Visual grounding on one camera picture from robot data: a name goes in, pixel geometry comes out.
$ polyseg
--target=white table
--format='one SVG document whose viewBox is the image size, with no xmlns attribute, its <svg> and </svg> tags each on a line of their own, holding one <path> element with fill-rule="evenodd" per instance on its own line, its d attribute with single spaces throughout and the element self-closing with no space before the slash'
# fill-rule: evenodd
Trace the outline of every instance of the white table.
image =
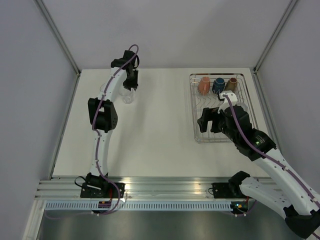
<svg viewBox="0 0 320 240">
<path fill-rule="evenodd" d="M 82 71 L 54 176 L 84 176 L 89 172 L 96 133 L 91 130 L 88 99 L 98 95 L 109 72 Z M 233 143 L 195 142 L 189 87 L 193 73 L 244 74 L 259 129 L 267 132 L 249 68 L 139 69 L 134 102 L 124 104 L 118 97 L 114 103 L 118 124 L 109 146 L 110 176 L 230 177 L 242 170 L 267 177 Z"/>
</svg>

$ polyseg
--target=transparent plastic cup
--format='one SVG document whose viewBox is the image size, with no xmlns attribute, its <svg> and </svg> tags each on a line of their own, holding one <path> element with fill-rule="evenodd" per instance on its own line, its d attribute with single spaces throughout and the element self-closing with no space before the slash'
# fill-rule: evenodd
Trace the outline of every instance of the transparent plastic cup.
<svg viewBox="0 0 320 240">
<path fill-rule="evenodd" d="M 133 88 L 131 88 L 131 90 L 128 90 L 121 86 L 119 89 L 119 95 L 121 96 L 125 104 L 130 104 L 134 101 L 134 92 L 135 91 Z"/>
</svg>

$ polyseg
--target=blue mug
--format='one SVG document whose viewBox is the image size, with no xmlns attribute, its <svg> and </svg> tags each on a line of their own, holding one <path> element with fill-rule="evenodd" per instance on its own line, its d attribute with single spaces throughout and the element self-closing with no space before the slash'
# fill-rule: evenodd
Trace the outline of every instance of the blue mug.
<svg viewBox="0 0 320 240">
<path fill-rule="evenodd" d="M 212 92 L 214 94 L 220 94 L 224 91 L 225 89 L 225 80 L 222 77 L 218 77 L 216 80 L 213 82 L 212 86 Z"/>
</svg>

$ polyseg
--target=metal wire rack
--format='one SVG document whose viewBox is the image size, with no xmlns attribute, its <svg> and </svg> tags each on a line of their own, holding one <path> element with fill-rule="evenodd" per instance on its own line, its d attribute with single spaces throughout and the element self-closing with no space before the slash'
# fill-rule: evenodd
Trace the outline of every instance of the metal wire rack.
<svg viewBox="0 0 320 240">
<path fill-rule="evenodd" d="M 198 85 L 203 77 L 210 78 L 210 91 L 207 95 L 203 96 L 198 91 Z M 193 73 L 189 77 L 190 91 L 191 91 L 191 107 L 192 107 L 192 120 L 194 139 L 196 142 L 203 143 L 216 143 L 216 142 L 230 142 L 230 140 L 223 133 L 210 132 L 212 122 L 209 122 L 206 132 L 200 132 L 197 120 L 201 117 L 204 108 L 217 108 L 222 102 L 219 101 L 218 96 L 212 92 L 212 86 L 215 79 L 223 78 L 227 82 L 230 78 L 237 79 L 237 88 L 235 94 L 238 98 L 237 105 L 246 105 L 247 112 L 250 117 L 252 126 L 258 129 L 258 124 L 250 95 L 248 92 L 245 76 L 242 73 Z"/>
</svg>

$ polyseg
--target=gray floor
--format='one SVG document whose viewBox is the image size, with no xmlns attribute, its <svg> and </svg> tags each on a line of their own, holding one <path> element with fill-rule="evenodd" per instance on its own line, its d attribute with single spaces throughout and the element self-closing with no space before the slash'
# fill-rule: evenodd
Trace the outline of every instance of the gray floor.
<svg viewBox="0 0 320 240">
<path fill-rule="evenodd" d="M 48 211 L 55 217 L 74 211 Z M 297 240 L 285 221 L 258 204 L 247 217 L 200 211 L 118 211 L 44 218 L 40 240 Z"/>
</svg>

